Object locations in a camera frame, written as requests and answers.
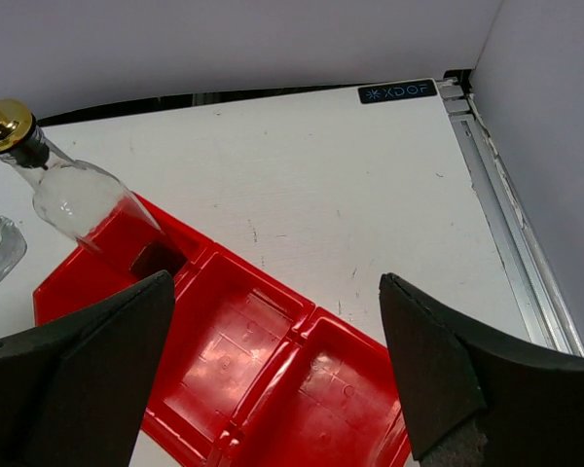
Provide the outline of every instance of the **gold bottle cap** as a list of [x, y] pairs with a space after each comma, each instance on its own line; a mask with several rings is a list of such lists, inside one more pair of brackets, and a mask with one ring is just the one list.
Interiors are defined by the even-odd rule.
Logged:
[[0, 100], [0, 153], [18, 144], [33, 125], [34, 117], [25, 105], [17, 100]]

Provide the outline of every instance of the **white tabletop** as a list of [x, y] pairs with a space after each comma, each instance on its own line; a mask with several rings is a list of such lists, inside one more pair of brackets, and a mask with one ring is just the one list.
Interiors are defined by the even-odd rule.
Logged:
[[[441, 302], [528, 335], [439, 97], [361, 105], [330, 90], [47, 128], [164, 210], [384, 343], [393, 271]], [[0, 337], [73, 248], [0, 163], [0, 213], [29, 251], [0, 284]], [[175, 465], [139, 438], [133, 466]]]

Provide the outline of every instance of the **black label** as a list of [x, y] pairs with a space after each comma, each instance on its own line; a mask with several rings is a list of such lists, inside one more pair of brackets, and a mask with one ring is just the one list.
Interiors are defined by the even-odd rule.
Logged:
[[361, 99], [362, 104], [414, 99], [430, 95], [437, 95], [437, 89], [432, 80], [407, 81], [405, 83], [359, 88], [359, 99]]

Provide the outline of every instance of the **bottle neck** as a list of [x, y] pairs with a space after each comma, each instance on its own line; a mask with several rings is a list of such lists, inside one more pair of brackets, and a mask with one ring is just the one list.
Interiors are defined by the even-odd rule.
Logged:
[[0, 161], [10, 165], [32, 188], [43, 181], [49, 170], [75, 164], [38, 126], [11, 151], [0, 154]]

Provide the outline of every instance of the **red tray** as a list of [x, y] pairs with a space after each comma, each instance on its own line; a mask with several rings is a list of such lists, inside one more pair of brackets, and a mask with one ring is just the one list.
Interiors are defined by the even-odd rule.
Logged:
[[[144, 202], [188, 262], [143, 430], [191, 467], [403, 465], [386, 348]], [[36, 323], [133, 281], [78, 248], [35, 291]]]

